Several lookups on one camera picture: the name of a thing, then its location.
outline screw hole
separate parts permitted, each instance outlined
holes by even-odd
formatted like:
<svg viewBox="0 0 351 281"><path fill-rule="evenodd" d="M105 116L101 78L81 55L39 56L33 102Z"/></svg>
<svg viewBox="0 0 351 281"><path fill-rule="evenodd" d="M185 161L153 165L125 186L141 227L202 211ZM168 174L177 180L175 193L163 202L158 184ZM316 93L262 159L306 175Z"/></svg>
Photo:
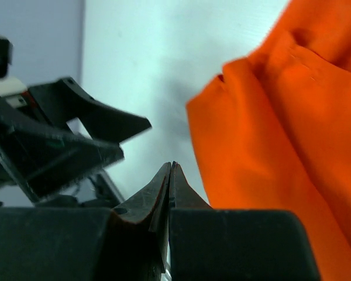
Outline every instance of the screw hole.
<svg viewBox="0 0 351 281"><path fill-rule="evenodd" d="M117 215L123 215L128 212L128 209L126 208L114 208L114 212L116 212Z"/></svg>

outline black plastic mount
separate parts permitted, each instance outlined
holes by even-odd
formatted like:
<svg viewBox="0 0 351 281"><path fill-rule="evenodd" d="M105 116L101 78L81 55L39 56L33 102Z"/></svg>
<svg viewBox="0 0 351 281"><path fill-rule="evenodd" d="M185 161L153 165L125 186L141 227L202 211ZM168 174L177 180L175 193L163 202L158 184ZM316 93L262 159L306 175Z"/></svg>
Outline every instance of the black plastic mount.
<svg viewBox="0 0 351 281"><path fill-rule="evenodd" d="M119 143L151 127L146 118L95 101L70 77L29 93L24 96L45 121L0 97L0 165L34 203L121 160ZM92 139L68 129L74 118Z"/></svg>
<svg viewBox="0 0 351 281"><path fill-rule="evenodd" d="M0 208L0 280L160 281L168 240L174 281L321 279L294 214L213 210L166 163L112 210Z"/></svg>

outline white wall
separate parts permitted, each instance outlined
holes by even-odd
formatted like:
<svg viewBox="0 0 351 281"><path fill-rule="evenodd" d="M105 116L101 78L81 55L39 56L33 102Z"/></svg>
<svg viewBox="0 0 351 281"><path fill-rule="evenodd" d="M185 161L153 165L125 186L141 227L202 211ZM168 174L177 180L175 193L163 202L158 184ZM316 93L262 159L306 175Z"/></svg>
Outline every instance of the white wall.
<svg viewBox="0 0 351 281"><path fill-rule="evenodd" d="M255 48L286 2L86 0L82 86L153 125L126 142L125 161L108 169L124 197L141 189L164 162L175 160L206 198L184 104L224 62Z"/></svg>

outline orange cloth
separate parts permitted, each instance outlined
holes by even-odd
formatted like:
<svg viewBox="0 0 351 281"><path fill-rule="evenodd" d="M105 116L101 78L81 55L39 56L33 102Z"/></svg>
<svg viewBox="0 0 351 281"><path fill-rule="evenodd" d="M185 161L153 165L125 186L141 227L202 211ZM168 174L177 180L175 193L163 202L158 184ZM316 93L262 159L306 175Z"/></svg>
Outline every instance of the orange cloth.
<svg viewBox="0 0 351 281"><path fill-rule="evenodd" d="M296 213L323 280L351 281L351 0L293 0L187 112L211 205Z"/></svg>

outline orange fabric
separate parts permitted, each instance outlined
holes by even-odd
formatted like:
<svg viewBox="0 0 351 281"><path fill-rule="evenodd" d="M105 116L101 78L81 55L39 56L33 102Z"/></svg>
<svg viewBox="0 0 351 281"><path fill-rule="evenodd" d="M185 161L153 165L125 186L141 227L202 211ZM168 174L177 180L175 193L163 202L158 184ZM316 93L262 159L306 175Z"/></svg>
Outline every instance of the orange fabric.
<svg viewBox="0 0 351 281"><path fill-rule="evenodd" d="M351 0L293 0L187 112L211 205L293 211L323 280L351 281Z"/></svg>

